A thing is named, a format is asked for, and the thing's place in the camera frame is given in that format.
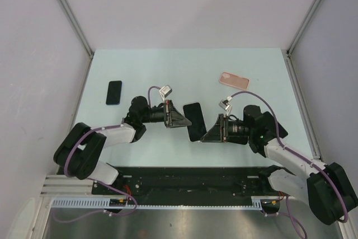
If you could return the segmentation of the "white-edged black smartphone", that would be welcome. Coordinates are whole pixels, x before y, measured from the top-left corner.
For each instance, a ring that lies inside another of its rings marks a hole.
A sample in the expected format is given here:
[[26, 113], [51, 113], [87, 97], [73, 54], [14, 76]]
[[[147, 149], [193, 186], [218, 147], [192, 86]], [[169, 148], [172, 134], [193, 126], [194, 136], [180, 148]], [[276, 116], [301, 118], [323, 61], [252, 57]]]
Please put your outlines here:
[[198, 102], [186, 104], [183, 106], [184, 116], [191, 122], [187, 126], [189, 140], [191, 142], [199, 142], [206, 134], [206, 125], [202, 114], [201, 105]]

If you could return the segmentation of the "blue-edged black smartphone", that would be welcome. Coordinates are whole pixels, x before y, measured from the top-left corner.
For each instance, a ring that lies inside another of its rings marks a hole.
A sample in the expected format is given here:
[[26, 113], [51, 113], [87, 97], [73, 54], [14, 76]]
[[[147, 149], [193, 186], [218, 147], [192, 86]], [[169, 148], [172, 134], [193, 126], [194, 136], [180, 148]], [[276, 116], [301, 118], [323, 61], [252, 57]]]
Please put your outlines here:
[[118, 105], [121, 99], [122, 81], [110, 81], [107, 88], [106, 105]]

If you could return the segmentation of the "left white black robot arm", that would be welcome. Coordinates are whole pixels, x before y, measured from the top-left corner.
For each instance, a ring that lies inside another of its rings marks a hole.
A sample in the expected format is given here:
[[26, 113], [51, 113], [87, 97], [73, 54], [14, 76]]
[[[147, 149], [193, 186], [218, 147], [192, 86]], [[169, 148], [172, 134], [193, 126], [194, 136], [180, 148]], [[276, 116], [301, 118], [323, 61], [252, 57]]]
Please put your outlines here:
[[85, 123], [77, 123], [54, 153], [53, 160], [63, 168], [66, 176], [100, 181], [106, 190], [117, 194], [122, 191], [124, 181], [118, 177], [116, 168], [99, 160], [102, 150], [137, 142], [146, 132], [147, 123], [163, 123], [166, 128], [191, 125], [190, 120], [177, 111], [172, 100], [150, 107], [145, 97], [137, 96], [118, 125], [92, 129]]

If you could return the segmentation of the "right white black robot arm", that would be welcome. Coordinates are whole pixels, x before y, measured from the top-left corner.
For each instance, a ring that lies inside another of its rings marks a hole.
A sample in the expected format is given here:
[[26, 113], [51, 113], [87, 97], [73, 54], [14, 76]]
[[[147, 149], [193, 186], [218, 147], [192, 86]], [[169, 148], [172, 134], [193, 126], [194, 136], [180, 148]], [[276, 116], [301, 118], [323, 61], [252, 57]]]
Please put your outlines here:
[[271, 113], [248, 105], [243, 119], [219, 114], [214, 126], [201, 137], [203, 143], [249, 145], [254, 153], [269, 158], [272, 165], [260, 174], [258, 189], [265, 195], [283, 191], [309, 206], [324, 224], [330, 225], [357, 208], [357, 195], [342, 166], [298, 157], [278, 139], [288, 136]]

